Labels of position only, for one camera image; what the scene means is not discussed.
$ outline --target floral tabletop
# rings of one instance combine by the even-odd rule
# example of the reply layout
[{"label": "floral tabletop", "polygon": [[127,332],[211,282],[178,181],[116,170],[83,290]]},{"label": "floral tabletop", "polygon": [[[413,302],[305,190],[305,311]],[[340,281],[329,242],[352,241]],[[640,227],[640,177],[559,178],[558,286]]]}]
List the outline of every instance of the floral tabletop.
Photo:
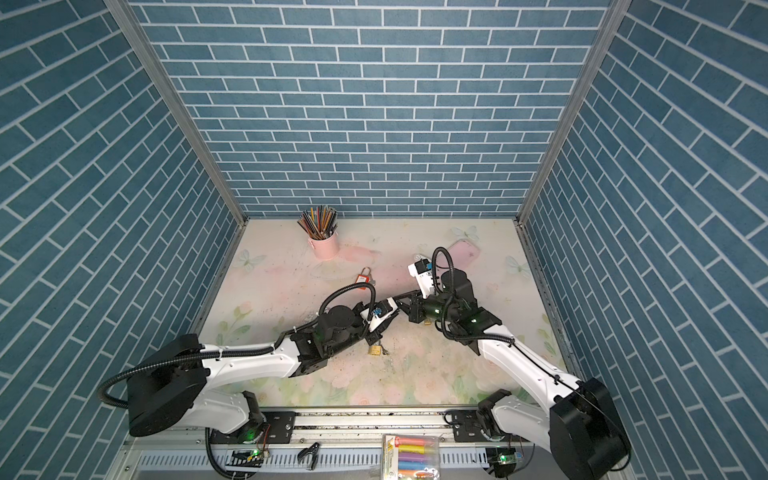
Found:
[{"label": "floral tabletop", "polygon": [[[321,262],[295,221],[251,220],[200,341],[235,346],[274,341],[278,332],[314,318],[321,302],[366,266],[377,298],[414,290],[408,265],[443,246],[467,273],[480,306],[564,369],[511,220],[341,220],[337,232],[339,255]],[[354,306],[368,295],[353,290],[331,305]],[[226,389],[254,392],[262,406],[472,404],[499,388],[530,400],[496,365],[449,342],[434,325],[410,323],[404,313],[384,332],[382,346],[387,354],[373,356],[359,342],[310,375],[255,379]]]}]

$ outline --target pencil holder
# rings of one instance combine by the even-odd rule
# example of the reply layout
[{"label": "pencil holder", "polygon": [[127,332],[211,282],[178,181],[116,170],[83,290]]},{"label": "pencil holder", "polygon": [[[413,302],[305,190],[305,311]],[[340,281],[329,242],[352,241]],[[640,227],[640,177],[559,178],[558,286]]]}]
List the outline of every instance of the pencil holder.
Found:
[{"label": "pencil holder", "polygon": [[310,243],[310,247],[312,247],[318,260],[331,260],[339,254],[339,237],[336,233],[325,240],[307,238],[306,241]]}]

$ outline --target pack of markers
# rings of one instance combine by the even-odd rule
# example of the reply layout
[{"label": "pack of markers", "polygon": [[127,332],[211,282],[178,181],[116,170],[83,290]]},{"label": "pack of markers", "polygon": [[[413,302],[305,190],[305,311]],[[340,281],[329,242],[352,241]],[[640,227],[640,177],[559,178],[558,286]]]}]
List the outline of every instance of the pack of markers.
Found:
[{"label": "pack of markers", "polygon": [[439,439],[426,436],[384,435],[382,480],[437,480],[440,478]]}]

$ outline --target blue brick wall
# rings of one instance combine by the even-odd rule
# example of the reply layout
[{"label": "blue brick wall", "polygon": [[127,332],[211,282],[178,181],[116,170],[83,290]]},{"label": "blue brick wall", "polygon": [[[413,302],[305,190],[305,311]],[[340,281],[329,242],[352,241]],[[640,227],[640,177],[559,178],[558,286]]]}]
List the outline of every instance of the blue brick wall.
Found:
[{"label": "blue brick wall", "polygon": [[257,3],[131,2],[250,216],[511,217],[608,0]]},{"label": "blue brick wall", "polygon": [[768,478],[767,25],[634,0],[529,224],[638,478]]},{"label": "blue brick wall", "polygon": [[0,0],[0,478],[103,478],[96,385],[188,329],[233,230],[101,0]]}]

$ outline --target padlock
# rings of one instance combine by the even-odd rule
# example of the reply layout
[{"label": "padlock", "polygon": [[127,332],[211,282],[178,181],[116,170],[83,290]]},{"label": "padlock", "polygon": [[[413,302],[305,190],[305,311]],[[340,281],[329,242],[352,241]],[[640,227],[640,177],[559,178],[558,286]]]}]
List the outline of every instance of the padlock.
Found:
[{"label": "padlock", "polygon": [[357,280],[355,280],[355,283],[364,283],[371,280],[371,267],[367,266],[362,269],[360,272],[360,275],[357,276]]}]

